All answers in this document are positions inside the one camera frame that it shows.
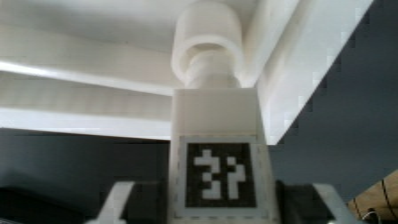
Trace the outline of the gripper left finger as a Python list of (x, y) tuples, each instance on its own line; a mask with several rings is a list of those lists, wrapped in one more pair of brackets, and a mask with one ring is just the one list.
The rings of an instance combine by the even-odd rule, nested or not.
[(161, 196), (160, 181), (117, 181), (85, 224), (163, 224)]

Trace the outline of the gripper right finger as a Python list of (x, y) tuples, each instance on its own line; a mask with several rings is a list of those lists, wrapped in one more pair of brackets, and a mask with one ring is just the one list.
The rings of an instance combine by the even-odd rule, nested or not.
[(364, 224), (328, 184), (275, 182), (280, 224)]

